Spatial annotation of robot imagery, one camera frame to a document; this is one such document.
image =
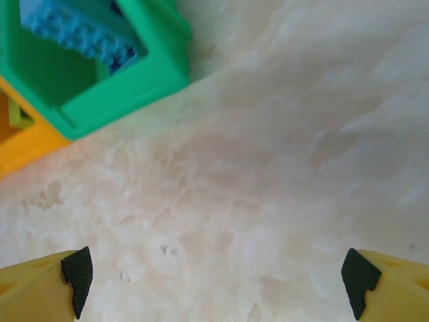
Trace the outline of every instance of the yellow toy block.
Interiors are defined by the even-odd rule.
[[[12,86],[0,76],[0,180],[13,171],[71,143],[52,127]],[[9,98],[33,124],[10,126]]]
[[[92,279],[88,248],[0,269],[0,321],[79,319]]]
[[[15,129],[26,129],[33,124],[33,119],[26,115],[21,107],[9,98],[9,125]]]
[[[428,265],[350,249],[341,274],[356,320],[429,321]]]

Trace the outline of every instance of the lego brick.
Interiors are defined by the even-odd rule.
[[[107,0],[20,0],[21,24],[64,49],[76,50],[109,67],[125,68],[146,51],[123,17]]]
[[[75,290],[63,280],[61,262],[75,254],[62,252],[0,269],[0,321],[73,322]],[[86,262],[92,271],[90,258]]]
[[[356,320],[429,321],[428,265],[351,249],[341,274]]]

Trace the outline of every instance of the orange toy block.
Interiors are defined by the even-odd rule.
[[[0,76],[0,179],[34,160],[71,143],[52,127]],[[15,128],[9,124],[9,98],[34,121]]]

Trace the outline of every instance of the white fluffy rug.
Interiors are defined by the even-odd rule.
[[[0,182],[0,266],[90,246],[81,321],[354,321],[429,263],[429,1],[180,1],[191,87]]]

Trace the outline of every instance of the yellow plastic part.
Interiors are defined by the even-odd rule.
[[[9,98],[9,125],[15,129],[26,129],[33,124],[31,117],[23,115],[21,107]]]
[[[71,141],[52,127],[9,83],[0,76],[0,180]],[[9,98],[34,121],[25,129],[9,124]]]
[[[381,271],[374,291],[365,293],[361,322],[428,322],[429,266],[400,258],[358,251]]]
[[[71,322],[73,288],[62,277],[62,252],[0,269],[1,322]]]

